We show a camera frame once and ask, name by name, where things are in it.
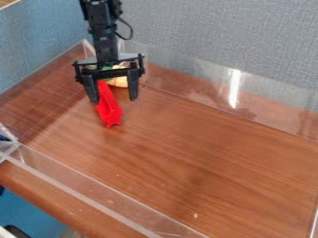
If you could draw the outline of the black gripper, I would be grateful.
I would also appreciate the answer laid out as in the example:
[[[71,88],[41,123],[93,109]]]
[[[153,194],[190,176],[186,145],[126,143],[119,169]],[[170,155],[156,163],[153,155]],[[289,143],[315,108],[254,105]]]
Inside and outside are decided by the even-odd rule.
[[[77,81],[83,84],[87,96],[94,105],[99,103],[97,80],[122,76],[128,77],[130,100],[138,99],[140,79],[146,73],[144,54],[121,53],[118,60],[105,63],[99,63],[95,57],[81,59],[73,63],[73,66]]]

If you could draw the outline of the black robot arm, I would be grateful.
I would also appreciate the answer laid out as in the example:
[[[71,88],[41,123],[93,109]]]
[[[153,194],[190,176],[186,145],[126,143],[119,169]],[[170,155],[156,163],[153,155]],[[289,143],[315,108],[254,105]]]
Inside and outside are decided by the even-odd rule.
[[[126,76],[130,100],[137,100],[140,79],[146,73],[145,55],[122,53],[118,49],[118,39],[133,39],[133,26],[121,18],[122,1],[79,0],[79,5],[89,22],[97,55],[74,62],[77,81],[83,85],[91,102],[98,105],[98,81]]]

